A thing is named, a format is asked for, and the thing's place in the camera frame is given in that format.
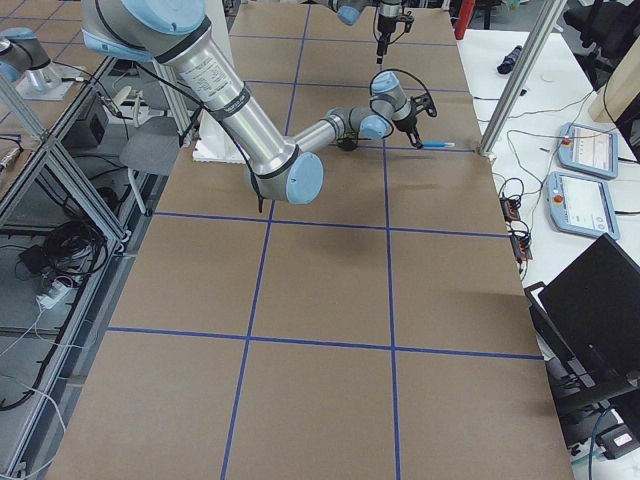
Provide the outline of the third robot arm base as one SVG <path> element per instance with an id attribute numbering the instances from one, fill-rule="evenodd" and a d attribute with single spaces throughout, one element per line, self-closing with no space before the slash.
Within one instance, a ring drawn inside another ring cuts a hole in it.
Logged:
<path id="1" fill-rule="evenodd" d="M 72 86 L 27 27 L 1 31 L 1 76 L 18 82 L 16 90 L 25 100 L 62 101 Z"/>

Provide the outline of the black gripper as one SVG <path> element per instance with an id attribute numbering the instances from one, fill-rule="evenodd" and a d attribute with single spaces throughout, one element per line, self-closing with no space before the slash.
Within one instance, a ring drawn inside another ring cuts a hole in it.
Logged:
<path id="1" fill-rule="evenodd" d="M 403 25 L 403 32 L 409 33 L 414 22 L 411 11 L 403 4 L 379 4 L 376 7 L 376 33 L 377 42 L 376 63 L 382 63 L 387 54 L 391 37 L 395 33 L 397 25 Z"/>
<path id="2" fill-rule="evenodd" d="M 432 118 L 438 115 L 429 91 L 419 96 L 408 97 L 405 104 L 392 117 L 394 127 L 407 135 L 411 146 L 415 149 L 424 147 L 417 128 L 418 115 L 421 113 L 426 113 Z"/>

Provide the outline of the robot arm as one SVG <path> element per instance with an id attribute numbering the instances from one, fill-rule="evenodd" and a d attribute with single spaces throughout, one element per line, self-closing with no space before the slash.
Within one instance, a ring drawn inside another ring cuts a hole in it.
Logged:
<path id="1" fill-rule="evenodd" d="M 259 200 L 308 204 L 321 191 L 324 167 L 317 151 L 346 136 L 382 140 L 405 133 L 417 149 L 423 143 L 417 116 L 434 117 L 429 92 L 410 97 L 393 69 L 377 73 L 364 107 L 335 108 L 299 134 L 281 134 L 215 43 L 202 1 L 84 1 L 86 46 L 104 55 L 169 66 L 197 101 L 234 140 Z"/>
<path id="2" fill-rule="evenodd" d="M 389 47 L 411 32 L 414 16 L 400 0 L 324 0 L 314 1 L 335 13 L 346 26 L 354 26 L 366 10 L 373 12 L 376 63 L 382 65 Z"/>

